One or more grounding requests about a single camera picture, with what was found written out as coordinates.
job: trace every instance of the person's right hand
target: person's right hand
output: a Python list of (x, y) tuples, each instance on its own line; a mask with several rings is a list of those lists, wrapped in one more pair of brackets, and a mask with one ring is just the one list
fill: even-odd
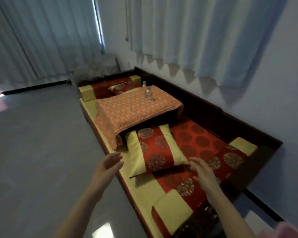
[(214, 199), (223, 194), (214, 172), (204, 160), (196, 157), (191, 157), (190, 160), (190, 169), (197, 172), (199, 176), (193, 176), (193, 179), (203, 188), (209, 203), (212, 205)]

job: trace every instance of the person's left hand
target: person's left hand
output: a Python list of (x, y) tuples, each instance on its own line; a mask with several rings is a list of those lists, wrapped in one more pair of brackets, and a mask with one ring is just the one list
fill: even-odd
[(108, 187), (116, 173), (123, 167), (124, 162), (121, 161), (120, 152), (106, 155), (95, 169), (95, 173), (91, 179), (89, 190), (101, 199), (103, 192)]

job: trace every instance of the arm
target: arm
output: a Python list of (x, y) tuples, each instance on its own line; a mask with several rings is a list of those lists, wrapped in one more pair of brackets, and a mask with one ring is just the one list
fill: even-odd
[(54, 238), (80, 238), (84, 236), (95, 205), (100, 201), (116, 173), (123, 166), (119, 152), (107, 155), (96, 167), (91, 183), (83, 193)]
[(193, 177), (207, 194), (209, 203), (213, 206), (222, 223), (227, 238), (256, 238), (242, 216), (222, 192), (213, 170), (199, 158), (191, 158), (191, 170), (198, 173)]

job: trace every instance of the gray curtain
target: gray curtain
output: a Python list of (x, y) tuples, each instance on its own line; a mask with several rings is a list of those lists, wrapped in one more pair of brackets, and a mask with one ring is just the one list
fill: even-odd
[(0, 89), (66, 79), (101, 49), (92, 0), (0, 0)]

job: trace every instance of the forearm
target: forearm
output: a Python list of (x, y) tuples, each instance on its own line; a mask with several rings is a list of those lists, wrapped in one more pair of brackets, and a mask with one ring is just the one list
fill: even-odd
[(100, 198), (100, 194), (88, 188), (76, 203), (67, 219), (58, 229), (54, 238), (83, 237), (93, 209)]
[(255, 238), (254, 232), (237, 212), (223, 192), (212, 198), (212, 205), (222, 223), (227, 238)]

